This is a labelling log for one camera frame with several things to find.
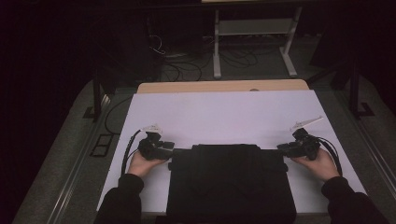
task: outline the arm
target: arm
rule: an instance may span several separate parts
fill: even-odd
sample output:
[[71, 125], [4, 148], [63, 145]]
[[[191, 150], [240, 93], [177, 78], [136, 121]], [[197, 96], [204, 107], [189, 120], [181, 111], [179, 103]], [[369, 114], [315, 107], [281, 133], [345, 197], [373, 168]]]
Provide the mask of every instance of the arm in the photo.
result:
[[292, 160], [305, 166], [325, 182], [322, 193], [329, 199], [328, 211], [332, 224], [389, 223], [367, 195], [355, 192], [347, 180], [338, 174], [327, 151], [320, 148], [314, 161], [303, 157]]
[[164, 162], [147, 161], [137, 151], [132, 157], [128, 173], [119, 179], [119, 186], [106, 194], [94, 223], [140, 223], [142, 207], [139, 193], [144, 187], [141, 177], [147, 175], [154, 166]]

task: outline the floor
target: floor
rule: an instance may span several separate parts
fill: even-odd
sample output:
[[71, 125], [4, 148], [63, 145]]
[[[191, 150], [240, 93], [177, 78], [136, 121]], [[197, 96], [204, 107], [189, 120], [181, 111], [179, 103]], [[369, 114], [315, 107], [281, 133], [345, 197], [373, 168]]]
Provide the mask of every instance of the floor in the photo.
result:
[[[289, 78], [278, 51], [284, 40], [284, 36], [272, 35], [221, 39], [222, 80]], [[318, 40], [318, 36], [296, 36], [293, 42], [290, 57], [301, 79], [310, 78], [322, 70], [309, 65]], [[177, 57], [176, 54], [165, 54], [163, 73], [157, 81], [214, 80], [212, 45], [212, 39], [208, 37], [203, 55]], [[310, 88], [315, 90], [368, 195], [390, 223], [396, 223], [396, 195], [390, 190], [394, 186], [380, 172], [385, 169], [396, 173], [396, 139], [393, 137], [396, 118], [382, 103], [375, 87], [362, 78], [360, 102], [367, 103], [375, 115], [355, 119], [347, 109], [348, 85], [342, 91], [334, 91], [330, 87], [331, 80], [332, 74]], [[14, 223], [92, 223], [106, 170], [118, 142], [117, 133], [121, 131], [135, 91], [134, 88], [123, 88], [105, 97], [103, 113], [93, 123], [92, 119], [83, 118], [87, 107], [92, 106], [92, 84], [87, 84], [70, 110]], [[109, 133], [113, 133], [113, 138], [108, 143], [106, 156], [90, 156], [99, 135]], [[388, 167], [376, 165], [375, 161], [381, 161], [378, 155], [382, 155]], [[153, 223], [153, 218], [145, 217], [143, 223]], [[297, 217], [295, 223], [330, 223], [330, 219], [327, 216], [303, 216]]]

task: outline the black sleeve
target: black sleeve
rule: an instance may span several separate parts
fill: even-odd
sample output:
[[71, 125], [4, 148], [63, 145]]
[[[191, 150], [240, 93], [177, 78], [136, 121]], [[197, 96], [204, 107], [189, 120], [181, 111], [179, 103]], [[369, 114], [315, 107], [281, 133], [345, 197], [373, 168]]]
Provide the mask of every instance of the black sleeve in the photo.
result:
[[137, 175], [123, 175], [119, 186], [111, 189], [103, 199], [94, 224], [140, 223], [142, 206], [139, 193], [144, 187]]
[[322, 193], [329, 199], [332, 224], [389, 223], [367, 195], [355, 192], [341, 176], [328, 180]]

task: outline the person's left hand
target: person's left hand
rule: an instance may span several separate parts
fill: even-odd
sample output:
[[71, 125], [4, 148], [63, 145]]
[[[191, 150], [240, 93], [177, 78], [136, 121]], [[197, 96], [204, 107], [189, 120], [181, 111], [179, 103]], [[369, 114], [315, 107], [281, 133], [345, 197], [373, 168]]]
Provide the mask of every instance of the person's left hand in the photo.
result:
[[129, 165], [128, 174], [137, 175], [143, 177], [149, 173], [149, 171], [156, 165], [165, 163], [163, 160], [146, 160], [139, 150], [134, 153], [131, 159], [131, 164]]

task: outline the hand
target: hand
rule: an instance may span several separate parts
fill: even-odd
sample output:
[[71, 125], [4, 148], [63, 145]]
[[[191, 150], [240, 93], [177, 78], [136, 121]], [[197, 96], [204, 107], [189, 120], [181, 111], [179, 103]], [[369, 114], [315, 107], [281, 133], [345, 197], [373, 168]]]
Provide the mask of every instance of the hand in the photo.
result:
[[163, 160], [146, 160], [139, 150], [134, 153], [131, 159], [131, 164], [129, 165], [128, 174], [137, 175], [143, 177], [149, 173], [149, 171], [156, 165], [165, 163]]
[[340, 176], [329, 152], [322, 148], [319, 149], [318, 156], [314, 161], [310, 161], [307, 157], [291, 158], [291, 160], [305, 166], [323, 181]]

